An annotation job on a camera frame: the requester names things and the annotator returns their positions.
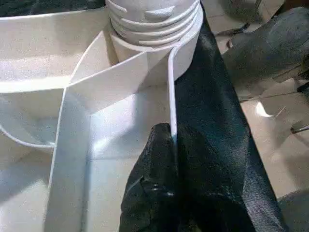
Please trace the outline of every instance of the white plastic container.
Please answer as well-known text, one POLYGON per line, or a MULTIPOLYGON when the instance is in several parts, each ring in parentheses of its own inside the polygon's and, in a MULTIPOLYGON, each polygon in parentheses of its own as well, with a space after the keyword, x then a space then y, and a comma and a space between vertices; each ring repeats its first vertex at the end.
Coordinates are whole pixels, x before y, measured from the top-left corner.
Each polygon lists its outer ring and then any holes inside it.
POLYGON ((1 19, 17 46, 4 42, 18 49, 0 58, 13 73, 0 79, 9 86, 0 87, 0 185, 18 180, 0 189, 5 232, 118 230, 126 180, 151 127, 170 123, 176 140, 174 80, 191 63, 202 22, 199 7, 184 36, 151 48, 117 35, 106 8, 1 19), (25 75, 14 73, 19 65, 25 75))

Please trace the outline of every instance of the white plastic panel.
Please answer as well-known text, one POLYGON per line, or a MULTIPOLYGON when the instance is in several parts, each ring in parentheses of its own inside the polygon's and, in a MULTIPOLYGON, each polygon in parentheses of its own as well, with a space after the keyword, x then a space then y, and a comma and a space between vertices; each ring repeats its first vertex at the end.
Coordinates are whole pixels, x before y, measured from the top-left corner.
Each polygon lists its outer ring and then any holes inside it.
POLYGON ((0 168, 1 232, 43 231, 50 165, 51 156, 30 152, 9 168, 0 168))
POLYGON ((169 122, 167 73, 164 82, 150 87, 145 83, 147 64, 148 54, 140 53, 67 88, 45 231, 118 229, 118 220, 109 221, 108 215, 112 212, 115 218, 120 216, 129 170, 142 152, 152 126, 169 122), (140 68, 133 70, 137 64, 140 68), (99 166, 109 166, 109 170, 127 168, 123 175, 106 179, 93 172, 99 166), (123 183, 122 188, 116 187, 115 182, 123 183), (110 191, 112 186, 118 189, 114 194, 110 191), (98 199, 98 192, 104 194, 103 199, 98 199), (109 208, 102 209, 102 204, 109 208), (100 220, 96 220, 93 215, 99 211, 96 217, 100 220), (82 212, 83 223, 78 224, 82 212))
POLYGON ((1 92, 64 88, 108 22, 105 8, 0 18, 1 92))

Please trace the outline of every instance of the floor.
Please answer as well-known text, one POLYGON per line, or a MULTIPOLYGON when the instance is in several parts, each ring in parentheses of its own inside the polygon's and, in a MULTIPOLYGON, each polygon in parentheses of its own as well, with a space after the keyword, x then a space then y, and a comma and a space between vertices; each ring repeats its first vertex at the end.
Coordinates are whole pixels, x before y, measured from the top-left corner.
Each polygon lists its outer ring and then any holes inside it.
MULTIPOLYGON (((246 15, 254 0, 203 0, 211 30, 216 35, 218 47, 223 54, 229 37, 218 32, 239 28, 252 22, 249 30, 266 23, 283 4, 283 0, 263 0, 255 17, 246 15), (245 5, 240 12, 233 5, 245 5)), ((292 134, 291 126, 303 119, 309 122, 309 98, 297 93, 294 80, 290 79, 259 98, 241 103, 250 124, 254 140, 260 152, 275 194, 281 198, 289 193, 309 188, 309 131, 292 134)))

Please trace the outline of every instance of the white plastic divider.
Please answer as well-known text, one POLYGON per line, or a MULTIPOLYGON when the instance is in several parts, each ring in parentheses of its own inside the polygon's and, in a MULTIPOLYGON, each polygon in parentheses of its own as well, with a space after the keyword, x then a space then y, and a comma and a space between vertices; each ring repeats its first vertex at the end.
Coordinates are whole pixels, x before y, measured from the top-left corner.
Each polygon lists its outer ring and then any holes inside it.
POLYGON ((0 43, 0 131, 22 145, 18 154, 3 152, 0 161, 8 162, 9 156, 18 160, 28 153, 23 146, 53 151, 63 89, 70 78, 78 80, 117 63, 109 21, 106 8, 0 18, 6 34, 0 43))
POLYGON ((174 79, 191 63, 202 21, 200 8, 189 33, 157 49, 128 44, 111 31, 118 59, 125 61, 65 89, 45 232, 118 230, 127 177, 152 126, 170 123, 173 136, 177 131, 174 79))

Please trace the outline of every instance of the white cylindrical column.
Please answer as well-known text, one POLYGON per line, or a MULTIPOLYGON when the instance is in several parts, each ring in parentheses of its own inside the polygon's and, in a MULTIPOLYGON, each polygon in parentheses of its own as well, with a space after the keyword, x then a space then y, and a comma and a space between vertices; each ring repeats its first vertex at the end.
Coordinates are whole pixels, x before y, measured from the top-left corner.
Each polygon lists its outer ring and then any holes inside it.
POLYGON ((107 0, 112 26, 127 42, 159 47, 184 36, 197 19, 199 0, 107 0))

